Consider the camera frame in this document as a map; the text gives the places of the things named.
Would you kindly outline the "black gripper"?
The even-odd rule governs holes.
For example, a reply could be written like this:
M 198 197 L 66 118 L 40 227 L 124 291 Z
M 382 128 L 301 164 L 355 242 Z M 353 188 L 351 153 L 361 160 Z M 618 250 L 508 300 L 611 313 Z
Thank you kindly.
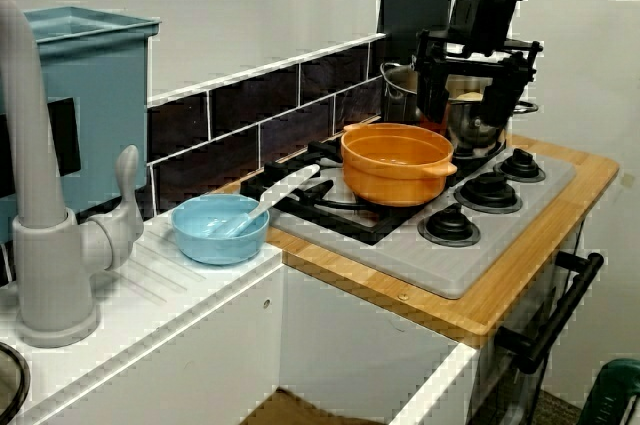
M 441 124 L 449 99 L 449 74 L 491 78 L 479 106 L 480 136 L 495 139 L 505 128 L 524 87 L 534 79 L 538 42 L 508 37 L 522 0 L 454 0 L 442 31 L 424 30 L 416 51 L 417 106 Z

